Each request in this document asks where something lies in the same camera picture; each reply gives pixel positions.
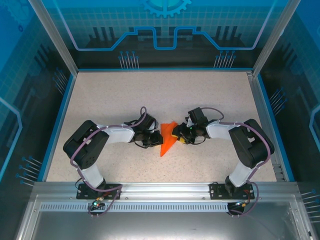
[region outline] orange object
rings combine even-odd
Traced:
[[[178,126],[178,123],[176,123],[175,121],[173,121],[172,123],[161,124],[161,135],[163,137],[163,144],[161,145],[160,157],[165,155],[165,153],[177,141],[178,138],[172,136],[172,131],[176,126]]]

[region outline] gear graphic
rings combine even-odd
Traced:
[[[28,20],[30,16],[30,5],[28,0],[1,0],[0,6],[6,6],[11,16],[20,25]]]
[[[173,18],[175,14],[180,14],[181,10],[186,10],[191,0],[141,0],[141,3],[144,10],[149,10],[150,14],[155,14],[158,18],[166,18],[168,15]]]

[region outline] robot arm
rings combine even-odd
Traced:
[[[256,166],[266,160],[268,151],[260,137],[267,142],[270,154],[275,151],[270,139],[254,119],[249,119],[244,124],[220,122],[219,120],[208,121],[200,107],[189,111],[188,115],[186,117],[187,123],[178,125],[172,132],[181,142],[196,144],[198,137],[232,141],[239,162],[225,180],[225,188],[230,194],[246,184],[247,180],[255,173]],[[243,125],[253,128],[260,136]]]
[[[151,115],[146,113],[138,120],[125,122],[117,126],[109,126],[95,134],[76,154],[73,163],[77,165],[87,183],[96,189],[105,189],[106,182],[96,164],[96,161],[105,145],[113,143],[136,143],[142,148],[153,147],[163,143],[159,131],[155,131],[158,122]],[[103,125],[95,124],[91,120],[85,121],[75,133],[67,140],[63,150],[71,159],[79,146],[94,131],[103,128]]]

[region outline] speckled white tabletop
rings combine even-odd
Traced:
[[[226,122],[259,122],[245,72],[157,71],[80,72],[71,95],[47,181],[73,182],[79,176],[63,151],[66,140],[85,121],[121,124],[139,118],[141,106],[159,123],[180,124],[196,107],[221,110]],[[209,120],[220,117],[205,110]],[[133,143],[106,146],[98,159],[107,182],[223,182],[238,158],[231,141],[207,139],[201,145],[177,142],[163,157],[160,146]],[[276,181],[271,162],[253,181]]]

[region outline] glass panel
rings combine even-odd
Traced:
[[[70,72],[28,1],[1,3],[0,239],[11,240],[39,174]]]
[[[261,71],[293,175],[320,182],[320,2],[301,1]]]
[[[44,0],[79,68],[251,68],[287,0]]]
[[[110,212],[94,224],[85,212],[40,212],[32,239],[307,239],[299,237],[289,207],[259,203],[240,219],[217,212]]]

